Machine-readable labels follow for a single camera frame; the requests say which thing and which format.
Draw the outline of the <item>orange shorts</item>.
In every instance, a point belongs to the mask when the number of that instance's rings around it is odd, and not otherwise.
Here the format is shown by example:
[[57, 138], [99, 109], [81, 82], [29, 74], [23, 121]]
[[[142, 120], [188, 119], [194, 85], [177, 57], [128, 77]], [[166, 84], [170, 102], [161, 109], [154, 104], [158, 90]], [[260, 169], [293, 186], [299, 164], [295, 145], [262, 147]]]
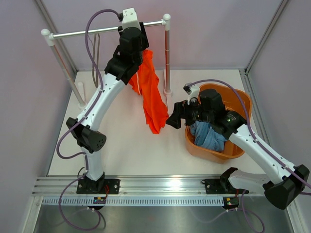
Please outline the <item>orange shorts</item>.
[[166, 125], [168, 108], [158, 89], [159, 77], [156, 75], [152, 61], [153, 52], [143, 51], [142, 58], [143, 62], [129, 84], [132, 86], [132, 90], [142, 96], [146, 124], [153, 134], [159, 134]]

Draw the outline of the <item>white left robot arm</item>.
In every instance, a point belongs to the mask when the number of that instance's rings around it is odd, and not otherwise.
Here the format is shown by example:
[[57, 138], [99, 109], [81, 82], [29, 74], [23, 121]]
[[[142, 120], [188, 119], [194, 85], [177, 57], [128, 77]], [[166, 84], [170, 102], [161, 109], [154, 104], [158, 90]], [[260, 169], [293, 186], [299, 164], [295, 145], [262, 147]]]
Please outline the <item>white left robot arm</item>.
[[148, 47], [143, 22], [138, 27], [123, 26], [119, 45], [104, 70], [103, 85], [77, 118], [70, 117], [66, 121], [86, 159], [86, 171], [78, 182], [77, 194], [104, 194], [110, 188], [112, 194], [119, 192], [117, 180], [105, 180], [101, 149], [106, 136], [99, 132], [99, 126], [113, 100], [138, 71], [143, 62], [142, 53]]

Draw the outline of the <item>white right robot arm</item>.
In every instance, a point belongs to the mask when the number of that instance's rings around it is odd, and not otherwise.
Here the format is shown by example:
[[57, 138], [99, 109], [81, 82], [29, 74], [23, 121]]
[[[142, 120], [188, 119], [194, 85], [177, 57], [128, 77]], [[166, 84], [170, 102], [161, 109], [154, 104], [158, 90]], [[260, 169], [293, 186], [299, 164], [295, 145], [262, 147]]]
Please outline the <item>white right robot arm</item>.
[[245, 151], [265, 172], [263, 175], [230, 168], [223, 173], [220, 187], [230, 193], [243, 189], [264, 195], [278, 209], [284, 210], [304, 190], [310, 170], [305, 165], [296, 166], [281, 157], [260, 137], [238, 112], [226, 110], [221, 95], [214, 89], [206, 89], [197, 98], [189, 98], [174, 104], [173, 113], [166, 123], [175, 129], [181, 120], [190, 126], [195, 122], [207, 122], [213, 130]]

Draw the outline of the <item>light blue shorts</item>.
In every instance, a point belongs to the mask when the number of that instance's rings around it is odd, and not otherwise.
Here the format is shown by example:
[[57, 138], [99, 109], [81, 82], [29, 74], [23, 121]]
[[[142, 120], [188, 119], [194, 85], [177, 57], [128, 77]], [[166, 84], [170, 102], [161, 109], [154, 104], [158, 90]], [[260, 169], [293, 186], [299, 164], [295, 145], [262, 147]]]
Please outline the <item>light blue shorts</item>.
[[224, 150], [227, 140], [215, 132], [209, 123], [196, 121], [190, 126], [190, 133], [194, 136], [196, 146], [216, 152]]

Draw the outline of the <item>grey clothes hanger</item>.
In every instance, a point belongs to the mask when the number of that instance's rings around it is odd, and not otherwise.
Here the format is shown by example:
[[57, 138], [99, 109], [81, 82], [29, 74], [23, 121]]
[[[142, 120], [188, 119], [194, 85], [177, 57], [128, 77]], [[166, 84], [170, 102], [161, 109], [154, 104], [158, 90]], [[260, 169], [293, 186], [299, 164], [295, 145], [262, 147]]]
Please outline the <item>grey clothes hanger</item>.
[[[98, 66], [100, 61], [100, 34], [94, 34], [93, 39], [88, 36], [92, 45], [92, 57], [94, 58], [95, 64]], [[99, 73], [97, 72], [94, 65], [92, 65], [92, 79], [95, 87], [99, 86]]]

